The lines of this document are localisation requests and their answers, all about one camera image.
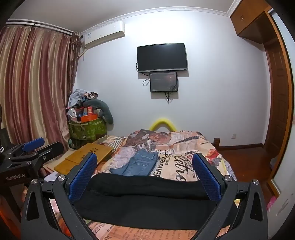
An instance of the black pants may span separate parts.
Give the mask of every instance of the black pants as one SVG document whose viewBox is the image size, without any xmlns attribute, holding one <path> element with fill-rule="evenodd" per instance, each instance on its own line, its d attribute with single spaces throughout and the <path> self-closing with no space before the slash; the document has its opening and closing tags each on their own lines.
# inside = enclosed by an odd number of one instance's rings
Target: black pants
<svg viewBox="0 0 295 240">
<path fill-rule="evenodd" d="M 99 173 L 74 204 L 85 219 L 145 229 L 198 230 L 216 207 L 200 181 L 180 182 L 154 176 Z M 232 209 L 223 224 L 230 225 Z"/>
</svg>

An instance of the screw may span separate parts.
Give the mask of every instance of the screw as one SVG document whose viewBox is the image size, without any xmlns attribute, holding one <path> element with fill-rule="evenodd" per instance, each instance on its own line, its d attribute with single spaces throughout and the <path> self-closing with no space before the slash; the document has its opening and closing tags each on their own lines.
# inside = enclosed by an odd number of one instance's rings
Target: screw
<svg viewBox="0 0 295 240">
<path fill-rule="evenodd" d="M 230 175 L 225 175 L 224 176 L 224 179 L 228 182 L 231 182 L 232 181 L 232 177 Z"/>
<path fill-rule="evenodd" d="M 32 181 L 31 181 L 31 184 L 36 184 L 38 182 L 38 180 L 36 178 L 34 178 Z"/>
<path fill-rule="evenodd" d="M 253 182 L 255 185 L 258 185 L 258 184 L 259 184 L 259 182 L 258 182 L 257 179 L 253 179 L 252 182 Z"/>
<path fill-rule="evenodd" d="M 58 181 L 63 181 L 63 180 L 65 180 L 65 175 L 60 175 L 60 176 L 58 176 L 57 180 L 58 180 Z"/>
</svg>

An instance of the white wall-mounted air conditioner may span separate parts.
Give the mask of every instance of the white wall-mounted air conditioner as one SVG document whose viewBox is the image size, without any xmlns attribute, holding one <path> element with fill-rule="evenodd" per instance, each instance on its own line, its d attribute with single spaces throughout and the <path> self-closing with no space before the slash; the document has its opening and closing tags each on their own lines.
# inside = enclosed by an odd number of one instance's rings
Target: white wall-mounted air conditioner
<svg viewBox="0 0 295 240">
<path fill-rule="evenodd" d="M 98 28 L 85 36 L 85 47 L 92 48 L 99 44 L 125 36 L 125 24 L 118 21 Z"/>
</svg>

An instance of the blue gripper pad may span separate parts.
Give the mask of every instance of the blue gripper pad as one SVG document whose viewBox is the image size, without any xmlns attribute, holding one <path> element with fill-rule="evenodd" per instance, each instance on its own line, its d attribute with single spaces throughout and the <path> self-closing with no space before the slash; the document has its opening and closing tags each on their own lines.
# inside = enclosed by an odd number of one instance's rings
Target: blue gripper pad
<svg viewBox="0 0 295 240">
<path fill-rule="evenodd" d="M 97 157 L 92 153 L 70 184 L 69 200 L 72 203 L 81 198 L 96 166 Z"/>
<path fill-rule="evenodd" d="M 212 201 L 219 201 L 221 199 L 220 185 L 198 154 L 193 156 L 193 168 L 209 199 Z"/>
<path fill-rule="evenodd" d="M 24 146 L 22 147 L 22 150 L 28 153 L 35 150 L 36 148 L 42 147 L 44 143 L 45 143 L 44 139 L 40 137 L 33 141 L 25 143 Z"/>
</svg>

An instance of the yellow foam tube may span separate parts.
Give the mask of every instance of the yellow foam tube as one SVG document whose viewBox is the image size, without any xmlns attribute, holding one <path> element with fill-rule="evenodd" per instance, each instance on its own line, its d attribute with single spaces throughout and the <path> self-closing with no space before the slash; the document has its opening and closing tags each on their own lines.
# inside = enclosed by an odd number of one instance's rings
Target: yellow foam tube
<svg viewBox="0 0 295 240">
<path fill-rule="evenodd" d="M 167 119 L 167 118 L 159 118 L 157 121 L 155 121 L 152 126 L 150 127 L 150 130 L 151 131 L 155 131 L 155 129 L 160 125 L 160 124 L 165 124 L 170 132 L 176 132 L 176 128 L 175 126 L 173 125 L 173 123 Z"/>
</svg>

